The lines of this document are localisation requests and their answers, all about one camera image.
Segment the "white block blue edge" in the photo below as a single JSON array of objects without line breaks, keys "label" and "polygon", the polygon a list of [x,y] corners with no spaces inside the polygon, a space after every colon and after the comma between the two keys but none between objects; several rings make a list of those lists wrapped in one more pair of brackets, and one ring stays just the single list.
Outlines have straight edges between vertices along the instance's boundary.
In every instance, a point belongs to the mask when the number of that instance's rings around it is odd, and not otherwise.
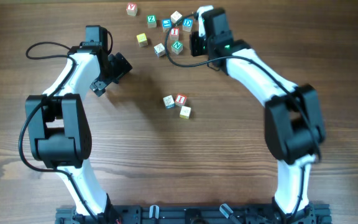
[{"label": "white block blue edge", "polygon": [[173,108],[175,106],[175,100],[173,99],[172,95],[168,95],[163,98],[163,102],[166,109]]}]

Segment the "white block yellow side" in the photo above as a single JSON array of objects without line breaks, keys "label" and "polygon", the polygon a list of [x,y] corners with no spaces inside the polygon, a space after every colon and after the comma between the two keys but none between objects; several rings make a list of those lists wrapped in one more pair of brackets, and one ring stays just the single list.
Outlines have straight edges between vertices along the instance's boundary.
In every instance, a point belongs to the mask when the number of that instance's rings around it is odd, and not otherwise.
[{"label": "white block yellow side", "polygon": [[189,119],[191,114],[191,108],[188,106],[182,106],[180,110],[180,117]]}]

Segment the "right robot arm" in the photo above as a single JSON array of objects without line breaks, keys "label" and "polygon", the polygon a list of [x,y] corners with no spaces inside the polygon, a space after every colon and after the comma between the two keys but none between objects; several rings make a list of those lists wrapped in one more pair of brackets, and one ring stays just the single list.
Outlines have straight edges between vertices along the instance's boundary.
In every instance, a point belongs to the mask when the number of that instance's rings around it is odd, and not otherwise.
[{"label": "right robot arm", "polygon": [[307,197],[311,166],[321,160],[325,140],[316,90],[290,82],[266,65],[243,40],[234,40],[223,8],[201,6],[199,29],[190,35],[192,56],[243,84],[264,107],[266,145],[277,160],[278,185],[273,201],[284,223],[310,213]]}]

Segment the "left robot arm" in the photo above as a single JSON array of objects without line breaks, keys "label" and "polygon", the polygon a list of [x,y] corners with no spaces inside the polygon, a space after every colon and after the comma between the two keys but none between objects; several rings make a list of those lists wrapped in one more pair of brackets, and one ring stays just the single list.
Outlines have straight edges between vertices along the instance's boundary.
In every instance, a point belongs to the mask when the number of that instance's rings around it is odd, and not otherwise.
[{"label": "left robot arm", "polygon": [[91,131],[83,107],[89,90],[97,96],[132,70],[121,53],[112,54],[112,35],[99,25],[86,26],[85,40],[62,57],[67,64],[51,87],[25,101],[26,121],[19,134],[22,162],[38,172],[56,173],[75,207],[58,209],[57,223],[119,223],[89,157]]}]

